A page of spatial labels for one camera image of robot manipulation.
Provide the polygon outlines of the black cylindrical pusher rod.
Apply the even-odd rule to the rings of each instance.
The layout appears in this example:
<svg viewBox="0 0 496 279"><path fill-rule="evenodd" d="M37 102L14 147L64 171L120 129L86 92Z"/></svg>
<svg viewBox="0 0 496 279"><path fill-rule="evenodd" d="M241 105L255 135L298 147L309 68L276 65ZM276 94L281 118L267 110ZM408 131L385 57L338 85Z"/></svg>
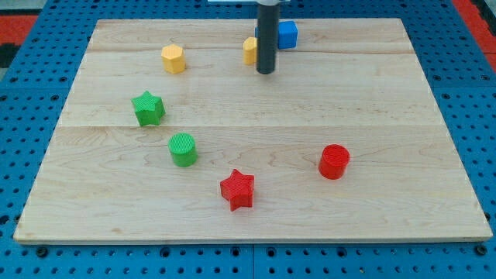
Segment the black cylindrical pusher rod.
<svg viewBox="0 0 496 279"><path fill-rule="evenodd" d="M257 7L257 72L271 74L277 56L279 2L259 2Z"/></svg>

